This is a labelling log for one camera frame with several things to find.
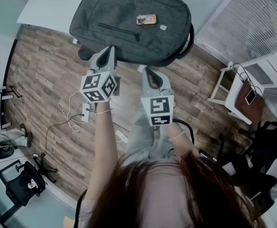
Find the bracelet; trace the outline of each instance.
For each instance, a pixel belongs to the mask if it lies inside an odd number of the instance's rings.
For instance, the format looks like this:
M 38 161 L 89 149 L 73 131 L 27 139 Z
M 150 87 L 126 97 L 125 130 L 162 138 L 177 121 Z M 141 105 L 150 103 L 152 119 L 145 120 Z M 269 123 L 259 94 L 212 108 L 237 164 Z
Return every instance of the bracelet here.
M 105 113 L 105 112 L 110 112 L 113 108 L 109 109 L 109 110 L 106 110 L 106 111 L 103 111 L 103 112 L 98 112 L 98 113 L 95 113 L 95 115 L 99 115 L 99 114 L 102 114 L 102 113 Z
M 177 135 L 176 137 L 174 138 L 170 138 L 169 141 L 170 142 L 173 142 L 174 140 L 176 140 L 177 138 L 179 138 L 180 136 L 184 135 L 186 132 L 183 130 L 179 135 Z

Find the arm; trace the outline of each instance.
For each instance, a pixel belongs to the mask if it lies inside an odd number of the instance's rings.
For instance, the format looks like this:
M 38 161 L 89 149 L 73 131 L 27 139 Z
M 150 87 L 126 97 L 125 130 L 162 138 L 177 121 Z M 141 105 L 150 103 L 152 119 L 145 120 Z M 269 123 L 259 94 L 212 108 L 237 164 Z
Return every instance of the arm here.
M 186 155 L 189 151 L 192 151 L 196 157 L 200 156 L 198 149 L 191 142 L 190 138 L 186 134 L 181 134 L 183 129 L 178 123 L 172 123 L 171 125 L 164 127 L 165 134 L 174 148 L 174 154 L 178 161 L 180 161 L 181 157 Z
M 97 113 L 110 109 L 109 102 L 98 103 Z M 108 182 L 117 163 L 117 145 L 111 111 L 96 115 L 95 163 L 86 200 L 95 200 Z

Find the black shoe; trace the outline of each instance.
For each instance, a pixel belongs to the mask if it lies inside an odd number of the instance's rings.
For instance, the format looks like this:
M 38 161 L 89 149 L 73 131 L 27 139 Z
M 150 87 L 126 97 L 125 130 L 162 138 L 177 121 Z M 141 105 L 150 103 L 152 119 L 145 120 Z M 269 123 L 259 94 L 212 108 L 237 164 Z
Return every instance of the black shoe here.
M 28 131 L 26 130 L 26 127 L 23 123 L 20 124 L 20 128 L 23 128 L 25 130 L 24 137 L 28 136 Z
M 27 136 L 27 147 L 30 148 L 32 146 L 32 141 L 33 141 L 33 134 L 32 132 L 28 132 L 28 136 Z

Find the brown bag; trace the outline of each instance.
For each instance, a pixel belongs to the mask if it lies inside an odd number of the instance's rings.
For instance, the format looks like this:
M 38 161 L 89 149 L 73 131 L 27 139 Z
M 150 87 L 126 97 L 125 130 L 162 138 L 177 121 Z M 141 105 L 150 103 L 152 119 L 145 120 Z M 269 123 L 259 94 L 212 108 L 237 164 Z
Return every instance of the brown bag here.
M 262 119 L 262 113 L 264 108 L 264 98 L 259 94 L 256 95 L 251 104 L 247 104 L 245 97 L 251 90 L 251 86 L 248 80 L 246 80 L 239 91 L 235 108 L 237 108 L 244 116 L 246 116 L 253 124 L 257 125 Z

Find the pants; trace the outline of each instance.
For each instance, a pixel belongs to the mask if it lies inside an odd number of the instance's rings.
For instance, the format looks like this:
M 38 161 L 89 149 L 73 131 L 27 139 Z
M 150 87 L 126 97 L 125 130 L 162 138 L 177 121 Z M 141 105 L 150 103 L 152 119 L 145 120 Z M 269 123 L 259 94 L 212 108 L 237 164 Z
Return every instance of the pants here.
M 24 129 L 11 129 L 0 131 L 0 145 L 27 146 Z
M 130 131 L 125 164 L 135 161 L 158 161 L 174 159 L 174 151 L 164 131 L 160 129 L 159 140 L 154 140 L 154 127 L 150 126 L 145 112 L 141 109 L 136 113 L 135 122 Z

